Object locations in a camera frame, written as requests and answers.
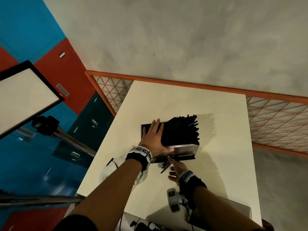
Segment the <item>person's right forearm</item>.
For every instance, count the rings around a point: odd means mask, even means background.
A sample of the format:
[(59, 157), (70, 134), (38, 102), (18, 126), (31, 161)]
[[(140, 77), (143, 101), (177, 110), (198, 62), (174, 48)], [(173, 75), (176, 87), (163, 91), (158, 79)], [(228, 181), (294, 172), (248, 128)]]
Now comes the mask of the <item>person's right forearm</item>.
[(209, 231), (264, 231), (264, 229), (203, 186), (197, 186), (193, 201)]

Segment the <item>person's left hand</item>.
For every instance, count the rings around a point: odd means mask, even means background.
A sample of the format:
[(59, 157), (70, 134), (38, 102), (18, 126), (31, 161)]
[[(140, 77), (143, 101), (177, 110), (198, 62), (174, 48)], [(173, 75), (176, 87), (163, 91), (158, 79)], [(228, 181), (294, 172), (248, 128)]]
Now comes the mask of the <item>person's left hand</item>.
[(157, 130), (157, 133), (154, 134), (153, 133), (153, 121), (150, 125), (150, 128), (147, 131), (147, 135), (143, 139), (141, 139), (138, 145), (148, 148), (152, 153), (152, 157), (156, 157), (158, 155), (169, 155), (169, 154), (159, 154), (159, 148), (163, 147), (161, 143), (161, 137), (162, 137), (163, 130), (164, 130), (164, 124), (161, 124), (160, 128), (158, 128)]

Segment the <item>metal light stand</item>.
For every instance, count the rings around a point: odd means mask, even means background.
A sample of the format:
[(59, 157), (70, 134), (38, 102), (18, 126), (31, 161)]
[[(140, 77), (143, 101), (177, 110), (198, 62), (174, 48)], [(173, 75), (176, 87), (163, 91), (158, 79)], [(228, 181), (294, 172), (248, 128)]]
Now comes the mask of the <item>metal light stand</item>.
[(79, 142), (71, 135), (67, 134), (62, 128), (60, 128), (59, 124), (59, 120), (57, 120), (53, 116), (38, 116), (33, 119), (31, 125), (37, 130), (37, 132), (41, 133), (42, 135), (58, 138), (61, 141), (64, 141), (69, 145), (75, 147), (76, 149), (85, 152), (92, 158), (95, 157), (97, 153), (96, 151)]

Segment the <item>person's right hand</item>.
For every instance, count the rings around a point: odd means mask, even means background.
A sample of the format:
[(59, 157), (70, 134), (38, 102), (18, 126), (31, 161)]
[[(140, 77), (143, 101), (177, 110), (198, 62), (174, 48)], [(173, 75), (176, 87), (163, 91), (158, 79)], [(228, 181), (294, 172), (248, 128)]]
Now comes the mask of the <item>person's right hand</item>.
[(172, 163), (172, 166), (174, 166), (176, 170), (176, 172), (169, 172), (168, 179), (179, 185), (180, 176), (182, 175), (182, 173), (187, 172), (188, 168), (184, 163), (180, 161), (175, 161), (172, 158), (168, 158), (168, 160), (170, 163)]

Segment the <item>black left wrist band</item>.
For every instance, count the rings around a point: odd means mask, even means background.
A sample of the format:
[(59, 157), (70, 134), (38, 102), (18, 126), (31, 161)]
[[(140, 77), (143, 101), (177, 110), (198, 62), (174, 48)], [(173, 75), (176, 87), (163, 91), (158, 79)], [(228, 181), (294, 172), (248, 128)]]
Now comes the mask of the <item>black left wrist band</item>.
[(141, 173), (146, 171), (152, 161), (151, 151), (143, 146), (133, 147), (127, 154), (125, 160), (134, 159), (141, 163)]

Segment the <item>orange mesh fence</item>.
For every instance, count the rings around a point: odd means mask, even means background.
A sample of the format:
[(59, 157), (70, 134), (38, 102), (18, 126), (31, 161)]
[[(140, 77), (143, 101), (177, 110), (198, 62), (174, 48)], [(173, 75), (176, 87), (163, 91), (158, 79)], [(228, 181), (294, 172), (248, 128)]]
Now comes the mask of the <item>orange mesh fence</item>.
[(308, 157), (308, 97), (91, 70), (85, 74), (113, 116), (119, 111), (133, 81), (243, 94), (253, 147)]

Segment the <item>black right wrist band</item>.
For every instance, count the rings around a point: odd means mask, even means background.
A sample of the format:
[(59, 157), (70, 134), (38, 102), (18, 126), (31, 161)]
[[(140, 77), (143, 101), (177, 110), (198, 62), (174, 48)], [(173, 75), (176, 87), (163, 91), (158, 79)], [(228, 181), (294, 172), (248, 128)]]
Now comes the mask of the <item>black right wrist band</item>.
[(198, 178), (192, 171), (186, 171), (179, 176), (179, 189), (180, 194), (185, 197), (190, 209), (195, 209), (195, 203), (193, 201), (193, 194), (198, 186), (207, 188), (206, 184)]

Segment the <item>white light panel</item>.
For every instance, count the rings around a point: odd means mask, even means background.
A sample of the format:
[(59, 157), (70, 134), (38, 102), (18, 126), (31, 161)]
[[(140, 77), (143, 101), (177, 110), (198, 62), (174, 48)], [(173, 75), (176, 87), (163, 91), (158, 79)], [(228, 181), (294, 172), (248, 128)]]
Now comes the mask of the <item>white light panel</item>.
[(0, 72), (0, 140), (64, 100), (29, 60)]

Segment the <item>dark metal stand bar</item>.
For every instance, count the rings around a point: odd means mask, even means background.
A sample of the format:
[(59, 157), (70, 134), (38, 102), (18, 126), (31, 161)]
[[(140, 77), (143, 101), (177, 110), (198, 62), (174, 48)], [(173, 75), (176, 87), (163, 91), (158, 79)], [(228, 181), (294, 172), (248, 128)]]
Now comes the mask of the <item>dark metal stand bar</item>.
[(16, 195), (0, 189), (0, 209), (11, 207), (47, 206), (62, 204), (78, 204), (85, 199), (83, 195)]

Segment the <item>bundle of black straws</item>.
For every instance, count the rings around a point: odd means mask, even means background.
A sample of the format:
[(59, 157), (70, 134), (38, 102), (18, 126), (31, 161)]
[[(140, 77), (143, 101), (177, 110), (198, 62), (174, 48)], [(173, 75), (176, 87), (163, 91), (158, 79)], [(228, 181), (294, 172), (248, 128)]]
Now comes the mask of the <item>bundle of black straws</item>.
[(174, 117), (163, 124), (161, 143), (164, 147), (199, 145), (197, 115)]

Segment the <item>person's left forearm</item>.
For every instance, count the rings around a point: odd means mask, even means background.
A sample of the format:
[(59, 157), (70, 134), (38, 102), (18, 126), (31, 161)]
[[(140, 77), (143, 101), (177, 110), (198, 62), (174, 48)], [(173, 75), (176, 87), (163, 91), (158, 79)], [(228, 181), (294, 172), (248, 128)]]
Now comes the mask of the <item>person's left forearm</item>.
[(141, 172), (140, 162), (129, 159), (92, 191), (70, 215), (88, 217), (98, 231), (115, 231)]

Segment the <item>black wrist band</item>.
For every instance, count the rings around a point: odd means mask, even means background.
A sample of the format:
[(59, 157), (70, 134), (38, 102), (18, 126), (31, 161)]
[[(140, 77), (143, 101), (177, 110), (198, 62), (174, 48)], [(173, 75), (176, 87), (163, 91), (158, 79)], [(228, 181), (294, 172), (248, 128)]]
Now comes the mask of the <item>black wrist band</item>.
[(141, 163), (141, 173), (146, 171), (152, 161), (151, 151), (143, 146), (133, 147), (127, 154), (125, 160), (134, 159)]
[(207, 188), (206, 184), (198, 178), (192, 171), (186, 171), (179, 176), (179, 189), (180, 194), (185, 197), (190, 209), (195, 209), (195, 203), (193, 201), (193, 194), (198, 186)]

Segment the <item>black glossy straw box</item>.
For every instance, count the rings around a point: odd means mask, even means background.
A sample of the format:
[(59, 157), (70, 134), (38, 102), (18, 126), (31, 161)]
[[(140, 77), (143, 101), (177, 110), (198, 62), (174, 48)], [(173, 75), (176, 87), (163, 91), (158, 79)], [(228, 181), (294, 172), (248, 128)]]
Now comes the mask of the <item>black glossy straw box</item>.
[(174, 151), (170, 155), (179, 156), (179, 160), (190, 160), (195, 159), (195, 154), (199, 148), (199, 145), (177, 145), (177, 146), (170, 146), (174, 148)]

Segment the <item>teal locker doors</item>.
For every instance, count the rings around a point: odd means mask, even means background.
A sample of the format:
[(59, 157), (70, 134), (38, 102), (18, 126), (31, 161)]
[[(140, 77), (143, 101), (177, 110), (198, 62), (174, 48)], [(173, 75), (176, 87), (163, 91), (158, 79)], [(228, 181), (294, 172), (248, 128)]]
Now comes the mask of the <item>teal locker doors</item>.
[[(114, 116), (96, 91), (75, 120), (67, 134), (98, 151)], [(52, 154), (54, 157), (88, 169), (93, 158), (87, 153), (61, 141)]]

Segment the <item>loose black straws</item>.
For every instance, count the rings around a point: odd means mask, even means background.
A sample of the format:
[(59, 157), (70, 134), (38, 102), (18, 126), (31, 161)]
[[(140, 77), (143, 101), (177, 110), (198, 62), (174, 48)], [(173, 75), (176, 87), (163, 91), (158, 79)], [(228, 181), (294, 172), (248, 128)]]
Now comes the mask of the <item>loose black straws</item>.
[(163, 167), (162, 167), (162, 171), (160, 172), (161, 174), (163, 173), (163, 172), (165, 172), (169, 167), (171, 167), (171, 165), (172, 165), (172, 163), (170, 163), (169, 162), (169, 160), (168, 160), (168, 158), (172, 158), (172, 159), (174, 159), (175, 161), (178, 161), (178, 159), (179, 159), (179, 156), (176, 156), (176, 155), (168, 155), (167, 157), (166, 157), (166, 161), (163, 163)]

